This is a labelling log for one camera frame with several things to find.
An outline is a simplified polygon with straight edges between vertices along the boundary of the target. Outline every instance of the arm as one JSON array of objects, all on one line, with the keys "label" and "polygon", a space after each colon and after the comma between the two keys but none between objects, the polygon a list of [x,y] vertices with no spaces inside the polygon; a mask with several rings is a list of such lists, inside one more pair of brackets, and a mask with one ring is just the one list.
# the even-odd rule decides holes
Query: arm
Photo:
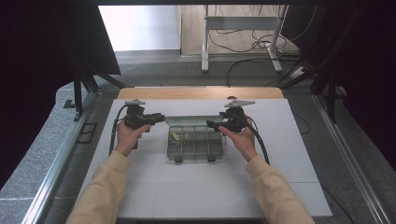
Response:
[{"label": "arm", "polygon": [[106,163],[99,165],[92,180],[73,208],[66,223],[115,223],[126,189],[125,174],[131,164],[127,159],[143,132],[149,125],[130,130],[123,124],[118,126],[118,144]]},{"label": "arm", "polygon": [[233,140],[247,161],[245,170],[252,177],[254,194],[271,224],[314,223],[285,177],[257,154],[251,130],[246,128],[241,133],[233,133],[224,127],[219,130]]}]

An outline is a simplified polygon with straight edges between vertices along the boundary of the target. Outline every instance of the plastic box compartment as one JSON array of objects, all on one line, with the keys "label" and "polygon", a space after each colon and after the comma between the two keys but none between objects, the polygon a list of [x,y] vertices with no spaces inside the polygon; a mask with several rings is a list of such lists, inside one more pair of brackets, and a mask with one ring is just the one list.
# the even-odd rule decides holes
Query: plastic box compartment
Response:
[{"label": "plastic box compartment", "polygon": [[171,126],[167,156],[170,161],[215,161],[223,154],[221,133],[206,126]]}]

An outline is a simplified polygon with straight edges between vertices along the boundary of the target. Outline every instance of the beige shirt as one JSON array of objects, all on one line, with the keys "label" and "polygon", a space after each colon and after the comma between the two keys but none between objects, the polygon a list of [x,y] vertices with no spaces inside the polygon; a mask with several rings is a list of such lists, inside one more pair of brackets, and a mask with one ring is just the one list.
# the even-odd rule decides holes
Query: beige shirt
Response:
[{"label": "beige shirt", "polygon": [[[115,223],[130,164],[130,160],[113,151],[95,171],[66,223]],[[285,177],[261,156],[248,162],[245,170],[252,177],[256,199],[271,224],[314,223]]]}]

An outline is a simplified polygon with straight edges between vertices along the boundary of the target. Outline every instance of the wooden board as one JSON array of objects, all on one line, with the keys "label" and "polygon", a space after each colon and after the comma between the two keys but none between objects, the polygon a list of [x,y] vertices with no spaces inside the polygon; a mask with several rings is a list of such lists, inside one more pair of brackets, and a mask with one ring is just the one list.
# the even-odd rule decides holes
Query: wooden board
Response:
[{"label": "wooden board", "polygon": [[227,99],[234,96],[237,99],[283,99],[282,91],[273,87],[173,87],[173,88],[125,88],[120,90],[118,99]]}]

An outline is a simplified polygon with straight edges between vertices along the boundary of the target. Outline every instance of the person's right hand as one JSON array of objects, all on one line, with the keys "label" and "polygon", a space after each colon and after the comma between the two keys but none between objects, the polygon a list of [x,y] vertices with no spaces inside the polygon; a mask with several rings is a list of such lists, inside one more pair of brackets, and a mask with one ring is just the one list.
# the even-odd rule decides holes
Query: person's right hand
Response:
[{"label": "person's right hand", "polygon": [[[251,125],[250,118],[247,118],[247,122]],[[250,161],[258,155],[256,148],[254,147],[254,133],[249,128],[245,128],[240,133],[233,133],[230,130],[220,126],[219,131],[231,138],[233,144],[239,150],[245,160]]]},{"label": "person's right hand", "polygon": [[132,148],[136,145],[137,140],[142,137],[142,133],[147,132],[151,125],[144,125],[136,130],[132,130],[125,125],[124,119],[119,123],[117,128],[117,146],[114,150],[118,151],[124,157],[128,157]]}]

